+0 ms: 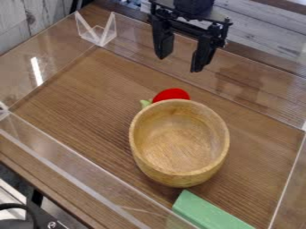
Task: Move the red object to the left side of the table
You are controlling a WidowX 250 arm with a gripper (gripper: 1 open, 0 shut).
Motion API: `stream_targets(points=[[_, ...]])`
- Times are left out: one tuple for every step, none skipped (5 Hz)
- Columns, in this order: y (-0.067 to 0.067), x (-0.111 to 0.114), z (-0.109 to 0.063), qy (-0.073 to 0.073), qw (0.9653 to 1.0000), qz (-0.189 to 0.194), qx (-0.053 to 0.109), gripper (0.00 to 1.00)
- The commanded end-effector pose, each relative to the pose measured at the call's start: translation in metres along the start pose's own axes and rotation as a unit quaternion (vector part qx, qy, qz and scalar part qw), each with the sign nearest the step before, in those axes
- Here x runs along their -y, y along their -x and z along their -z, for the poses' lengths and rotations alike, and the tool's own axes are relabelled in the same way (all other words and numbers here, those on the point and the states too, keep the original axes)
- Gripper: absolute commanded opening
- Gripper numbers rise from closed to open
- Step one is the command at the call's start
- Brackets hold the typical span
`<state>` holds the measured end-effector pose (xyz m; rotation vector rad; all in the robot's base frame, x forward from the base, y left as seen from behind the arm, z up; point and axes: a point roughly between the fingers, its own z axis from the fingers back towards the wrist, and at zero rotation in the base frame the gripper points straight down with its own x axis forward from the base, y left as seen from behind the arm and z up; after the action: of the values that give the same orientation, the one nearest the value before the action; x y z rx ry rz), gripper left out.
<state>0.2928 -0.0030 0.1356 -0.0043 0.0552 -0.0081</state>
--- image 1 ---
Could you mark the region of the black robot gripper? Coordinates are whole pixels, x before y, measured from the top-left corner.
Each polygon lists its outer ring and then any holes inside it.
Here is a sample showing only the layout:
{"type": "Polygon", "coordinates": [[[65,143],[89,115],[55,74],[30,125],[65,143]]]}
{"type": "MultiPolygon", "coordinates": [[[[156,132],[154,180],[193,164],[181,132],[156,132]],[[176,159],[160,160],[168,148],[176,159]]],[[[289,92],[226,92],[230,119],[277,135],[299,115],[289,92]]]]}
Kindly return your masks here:
{"type": "Polygon", "coordinates": [[[160,59],[174,51],[174,31],[198,38],[192,59],[192,72],[201,72],[210,64],[217,47],[226,46],[233,20],[214,8],[216,0],[149,0],[154,52],[160,59]]]}

